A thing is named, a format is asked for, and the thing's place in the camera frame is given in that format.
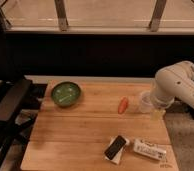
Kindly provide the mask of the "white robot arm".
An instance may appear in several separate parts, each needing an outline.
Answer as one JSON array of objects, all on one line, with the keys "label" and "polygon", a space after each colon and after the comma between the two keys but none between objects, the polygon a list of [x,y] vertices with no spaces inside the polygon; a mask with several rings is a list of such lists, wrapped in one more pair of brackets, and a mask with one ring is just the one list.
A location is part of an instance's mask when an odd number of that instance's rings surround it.
[{"label": "white robot arm", "polygon": [[169,108],[178,98],[194,109],[194,63],[181,61],[159,69],[150,92],[151,103],[160,109]]}]

